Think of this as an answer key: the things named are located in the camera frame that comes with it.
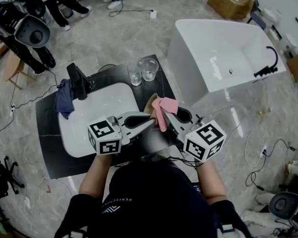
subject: glass cup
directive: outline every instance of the glass cup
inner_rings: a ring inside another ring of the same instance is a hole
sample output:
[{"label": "glass cup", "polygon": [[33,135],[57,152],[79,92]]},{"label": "glass cup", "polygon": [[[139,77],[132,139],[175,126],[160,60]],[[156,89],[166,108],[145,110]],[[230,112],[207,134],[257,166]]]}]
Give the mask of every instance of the glass cup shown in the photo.
[{"label": "glass cup", "polygon": [[138,62],[138,67],[142,69],[143,79],[145,81],[153,81],[159,69],[159,64],[155,59],[148,58]]},{"label": "glass cup", "polygon": [[130,77],[130,82],[134,86],[141,84],[141,69],[136,62],[127,65],[127,71]]}]

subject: office chair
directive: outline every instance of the office chair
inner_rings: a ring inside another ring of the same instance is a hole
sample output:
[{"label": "office chair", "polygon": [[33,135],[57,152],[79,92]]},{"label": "office chair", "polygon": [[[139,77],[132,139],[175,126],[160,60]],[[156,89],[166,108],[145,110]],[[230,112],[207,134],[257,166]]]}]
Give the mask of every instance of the office chair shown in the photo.
[{"label": "office chair", "polygon": [[14,188],[14,184],[20,188],[24,188],[24,184],[19,184],[12,176],[14,167],[18,166],[17,162],[13,162],[11,168],[8,168],[7,160],[8,156],[4,158],[4,165],[0,162],[0,198],[8,196],[8,182],[11,184],[11,187],[15,194],[19,194],[19,191]]}]

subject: black faucet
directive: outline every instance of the black faucet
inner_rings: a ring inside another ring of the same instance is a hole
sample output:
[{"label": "black faucet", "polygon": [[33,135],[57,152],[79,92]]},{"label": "black faucet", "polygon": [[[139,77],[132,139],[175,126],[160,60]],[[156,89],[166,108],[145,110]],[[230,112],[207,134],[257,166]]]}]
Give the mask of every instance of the black faucet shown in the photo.
[{"label": "black faucet", "polygon": [[276,50],[273,47],[270,47],[270,46],[267,46],[266,48],[271,49],[272,51],[274,51],[275,56],[276,56],[275,63],[270,67],[266,66],[266,67],[262,68],[260,71],[254,73],[254,77],[257,77],[258,75],[260,75],[262,77],[263,75],[274,73],[278,70],[278,68],[276,67],[276,65],[278,63],[278,54],[277,54]]},{"label": "black faucet", "polygon": [[80,101],[85,100],[87,98],[87,94],[90,93],[91,89],[89,79],[76,66],[75,63],[71,63],[67,67],[67,70],[71,79],[74,97],[77,97]]}]

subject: marble floor tile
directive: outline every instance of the marble floor tile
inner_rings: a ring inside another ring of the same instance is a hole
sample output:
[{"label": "marble floor tile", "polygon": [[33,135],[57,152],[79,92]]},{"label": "marble floor tile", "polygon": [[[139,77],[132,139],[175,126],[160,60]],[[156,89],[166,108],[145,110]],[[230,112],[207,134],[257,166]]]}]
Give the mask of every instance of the marble floor tile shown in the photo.
[{"label": "marble floor tile", "polygon": [[[81,19],[74,13],[69,19],[71,30],[68,32],[56,23],[51,27],[47,48],[57,63],[52,69],[57,82],[69,78],[66,67],[72,62],[86,75],[91,75],[109,63],[129,63],[156,54],[176,99],[184,101],[166,60],[171,34],[178,19],[221,19],[207,5],[208,0],[124,0],[124,9],[155,9],[157,19],[150,19],[147,11],[122,12],[109,17],[103,0],[79,1],[85,6],[93,6],[88,17]],[[2,79],[7,56],[0,60],[0,129],[12,119],[9,113],[13,85]],[[36,81],[18,76],[17,83],[22,90],[16,89],[12,100],[17,106],[41,96],[55,84],[54,75],[49,72],[36,75],[28,66],[24,70]],[[56,90],[52,87],[47,94]],[[247,187],[245,179],[250,172],[261,167],[264,158],[259,160],[256,168],[252,168],[247,165],[244,155],[253,166],[258,162],[264,145],[270,153],[279,138],[298,149],[297,87],[289,73],[281,73],[238,89],[207,95],[194,108],[204,116],[204,122],[214,119],[227,133],[228,140],[221,152],[214,156],[214,162],[226,185],[227,196],[238,213],[251,209],[255,196],[261,191],[255,186]],[[268,109],[271,110],[269,113],[260,115],[261,111]],[[182,157],[176,147],[169,147],[159,154]],[[5,156],[9,156],[11,163],[19,163],[14,174],[26,185],[25,189],[19,189],[18,195],[9,188],[9,196],[0,199],[11,224],[32,238],[53,237],[70,198],[78,194],[84,174],[58,180],[44,178],[48,174],[37,134],[35,101],[16,110],[13,123],[0,132],[0,160],[3,161]],[[283,142],[278,142],[273,155],[267,158],[265,167],[257,174],[256,184],[276,191],[278,184],[284,182],[285,164],[296,158],[297,151],[292,152]],[[194,168],[182,162],[175,164],[191,181],[197,181]],[[116,170],[115,167],[110,169],[105,197]]]}]

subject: white sink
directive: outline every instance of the white sink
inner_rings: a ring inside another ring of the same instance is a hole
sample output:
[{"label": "white sink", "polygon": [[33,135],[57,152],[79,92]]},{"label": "white sink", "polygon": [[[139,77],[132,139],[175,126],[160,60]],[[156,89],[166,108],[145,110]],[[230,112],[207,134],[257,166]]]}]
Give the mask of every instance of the white sink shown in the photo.
[{"label": "white sink", "polygon": [[208,93],[285,71],[279,57],[277,72],[254,77],[275,62],[275,53],[267,46],[273,44],[255,25],[181,19],[175,23],[167,58],[184,102],[193,105]]},{"label": "white sink", "polygon": [[75,111],[66,120],[59,114],[62,141],[67,153],[79,158],[95,153],[89,142],[87,124],[99,117],[119,116],[139,111],[133,91],[125,83],[117,83],[92,92],[87,99],[73,100]]}]

